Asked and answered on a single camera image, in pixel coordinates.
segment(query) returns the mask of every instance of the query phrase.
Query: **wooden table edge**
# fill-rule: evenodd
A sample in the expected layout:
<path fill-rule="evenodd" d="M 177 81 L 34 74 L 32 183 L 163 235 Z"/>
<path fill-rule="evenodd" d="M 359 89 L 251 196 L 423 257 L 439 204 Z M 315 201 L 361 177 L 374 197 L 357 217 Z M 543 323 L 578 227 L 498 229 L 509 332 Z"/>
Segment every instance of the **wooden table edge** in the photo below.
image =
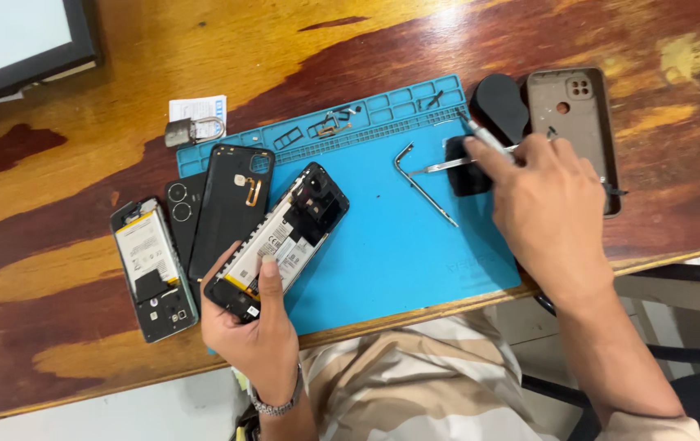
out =
<path fill-rule="evenodd" d="M 641 259 L 639 263 L 615 269 L 614 273 L 617 276 L 623 276 L 626 274 L 643 271 L 651 267 L 669 265 L 679 261 L 693 259 L 696 257 L 700 257 L 700 249 L 688 253 L 663 254 L 659 256 L 654 256 L 651 259 Z M 318 345 L 328 345 L 337 341 L 355 338 L 357 336 L 373 334 L 380 330 L 391 329 L 392 327 L 413 325 L 415 323 L 421 323 L 439 317 L 453 316 L 461 312 L 469 312 L 480 307 L 494 305 L 503 301 L 511 301 L 526 296 L 535 296 L 539 292 L 540 289 L 538 288 L 537 284 L 528 275 L 522 274 L 522 284 L 516 286 L 515 288 L 509 288 L 506 290 L 499 290 L 494 291 L 492 293 L 467 297 L 464 299 L 451 301 L 440 305 L 423 307 L 420 309 L 415 309 L 413 311 L 394 314 L 393 316 L 375 318 L 374 320 L 369 320 L 361 323 L 354 323 L 352 325 L 347 326 L 341 326 L 332 330 L 324 330 L 313 334 L 306 334 L 299 337 L 299 342 L 301 343 L 301 349 L 307 349 Z M 135 388 L 155 385 L 164 381 L 177 380 L 185 376 L 202 374 L 223 367 L 227 367 L 227 362 L 225 360 L 220 359 L 220 361 L 216 364 L 202 366 L 197 369 L 187 370 L 178 374 L 161 376 L 156 379 L 142 381 L 132 385 L 125 385 L 117 388 L 109 388 L 102 390 L 89 389 L 87 393 L 81 395 L 70 396 L 63 399 L 55 399 L 52 401 L 46 401 L 31 406 L 21 406 L 11 410 L 5 410 L 3 412 L 0 412 L 0 419 L 20 414 L 27 414 L 28 412 L 47 409 L 49 407 L 61 406 L 62 404 L 75 403 L 84 399 L 97 398 L 112 393 L 124 392 Z"/>

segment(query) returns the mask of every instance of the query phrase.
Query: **blue silicone repair mat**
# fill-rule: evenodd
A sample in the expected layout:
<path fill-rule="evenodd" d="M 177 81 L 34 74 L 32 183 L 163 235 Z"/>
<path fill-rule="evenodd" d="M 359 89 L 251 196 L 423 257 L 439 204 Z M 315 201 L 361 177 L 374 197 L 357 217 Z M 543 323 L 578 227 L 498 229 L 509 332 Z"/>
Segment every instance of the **blue silicone repair mat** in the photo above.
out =
<path fill-rule="evenodd" d="M 433 98 L 443 94 L 431 106 Z M 350 106 L 352 124 L 319 139 L 329 110 Z M 491 193 L 457 198 L 446 172 L 416 182 L 459 224 L 452 226 L 396 171 L 444 161 L 444 141 L 467 134 L 459 77 L 449 75 L 221 139 L 276 153 L 271 201 L 307 164 L 322 165 L 350 210 L 285 296 L 298 334 L 363 322 L 517 286 L 513 256 L 491 221 Z M 206 169 L 217 141 L 178 151 L 180 175 Z"/>

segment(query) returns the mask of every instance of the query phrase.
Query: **camera lens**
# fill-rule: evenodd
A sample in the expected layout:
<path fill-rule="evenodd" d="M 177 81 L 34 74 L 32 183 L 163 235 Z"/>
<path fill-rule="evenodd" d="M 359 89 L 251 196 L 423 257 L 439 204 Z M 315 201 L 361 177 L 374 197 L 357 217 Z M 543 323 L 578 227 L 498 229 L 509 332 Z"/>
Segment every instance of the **camera lens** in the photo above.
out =
<path fill-rule="evenodd" d="M 187 196 L 187 187 L 185 187 L 181 183 L 173 184 L 170 186 L 170 188 L 167 189 L 167 196 L 171 201 L 175 203 L 183 201 L 184 198 Z"/>
<path fill-rule="evenodd" d="M 178 203 L 173 207 L 173 218 L 179 222 L 184 222 L 192 215 L 192 207 L 188 203 Z"/>

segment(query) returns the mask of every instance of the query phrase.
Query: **brown phone back cover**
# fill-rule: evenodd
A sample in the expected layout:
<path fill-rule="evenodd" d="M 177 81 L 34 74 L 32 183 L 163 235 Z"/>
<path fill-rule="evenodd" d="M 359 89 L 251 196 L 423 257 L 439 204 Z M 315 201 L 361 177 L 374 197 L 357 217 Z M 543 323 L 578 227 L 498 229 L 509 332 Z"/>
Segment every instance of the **brown phone back cover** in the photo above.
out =
<path fill-rule="evenodd" d="M 527 78 L 527 98 L 534 134 L 554 128 L 571 142 L 579 157 L 612 188 L 620 188 L 606 78 L 598 67 L 535 71 Z M 610 195 L 605 217 L 622 210 L 620 196 Z"/>
<path fill-rule="evenodd" d="M 264 158 L 268 159 L 266 171 L 254 172 L 253 160 Z M 244 240 L 263 219 L 273 170 L 274 153 L 269 150 L 214 146 L 189 263 L 190 280 L 197 282 L 205 276 L 230 245 Z"/>

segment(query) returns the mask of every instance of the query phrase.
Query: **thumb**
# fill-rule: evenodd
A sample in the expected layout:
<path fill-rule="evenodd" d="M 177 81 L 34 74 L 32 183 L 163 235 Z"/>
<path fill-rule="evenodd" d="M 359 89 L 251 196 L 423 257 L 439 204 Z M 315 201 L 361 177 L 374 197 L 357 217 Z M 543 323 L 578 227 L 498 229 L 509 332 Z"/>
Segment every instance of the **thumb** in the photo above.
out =
<path fill-rule="evenodd" d="M 270 254 L 263 256 L 257 288 L 260 291 L 261 326 L 269 326 L 283 318 L 287 319 L 282 294 L 282 277 L 279 275 L 276 257 Z"/>

